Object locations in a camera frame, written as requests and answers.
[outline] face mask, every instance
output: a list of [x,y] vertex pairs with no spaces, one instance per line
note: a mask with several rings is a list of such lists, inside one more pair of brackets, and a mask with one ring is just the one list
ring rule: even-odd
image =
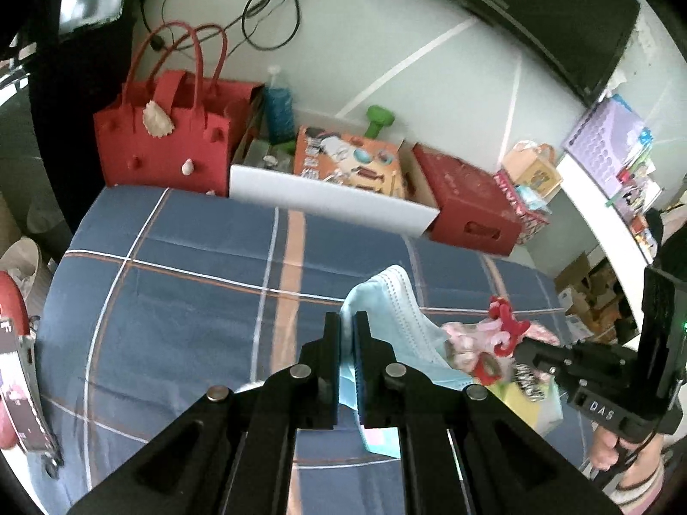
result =
[[[449,366],[444,347],[446,333],[420,311],[408,274],[394,265],[353,288],[341,306],[341,404],[358,409],[351,325],[356,312],[367,312],[370,333],[394,347],[398,362],[420,370],[433,383],[460,390],[473,382],[471,376]],[[361,428],[361,433],[369,451],[401,457],[396,428]]]

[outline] plaid fabric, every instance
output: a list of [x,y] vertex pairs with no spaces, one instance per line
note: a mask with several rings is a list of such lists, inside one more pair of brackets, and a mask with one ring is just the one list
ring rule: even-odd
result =
[[[483,318],[502,294],[569,342],[551,280],[424,239],[183,191],[105,189],[52,283],[37,343],[48,421],[65,466],[33,483],[61,515],[217,384],[236,389],[293,364],[325,312],[389,265],[411,275],[441,325]],[[564,406],[547,439],[582,463],[591,428]],[[354,413],[301,432],[293,514],[402,514],[401,466],[363,447]]]

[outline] red cardboard box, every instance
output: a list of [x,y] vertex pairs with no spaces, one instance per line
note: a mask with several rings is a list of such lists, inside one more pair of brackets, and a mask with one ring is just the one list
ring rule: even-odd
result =
[[510,255],[522,224],[492,175],[424,145],[415,145],[413,153],[440,210],[432,240]]
[[494,174],[494,179],[503,191],[506,199],[513,206],[515,214],[520,218],[520,222],[522,223],[522,232],[517,239],[517,243],[525,244],[532,239],[532,236],[549,224],[548,216],[540,211],[530,211],[530,209],[528,209],[527,205],[525,205],[518,195],[518,192],[515,190],[511,177],[505,170],[501,169]]

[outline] green dumbbell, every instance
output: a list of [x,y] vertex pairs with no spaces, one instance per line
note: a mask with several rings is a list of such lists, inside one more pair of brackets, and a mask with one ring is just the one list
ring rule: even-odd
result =
[[388,127],[394,123],[396,116],[391,110],[387,110],[382,106],[377,106],[373,104],[368,108],[368,120],[370,120],[370,126],[365,132],[365,137],[369,139],[377,139],[379,132],[383,127]]

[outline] orange box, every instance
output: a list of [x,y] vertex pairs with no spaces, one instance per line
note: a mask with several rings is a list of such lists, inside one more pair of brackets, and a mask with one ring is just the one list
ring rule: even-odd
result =
[[349,133],[301,127],[293,173],[385,196],[405,197],[398,147]]

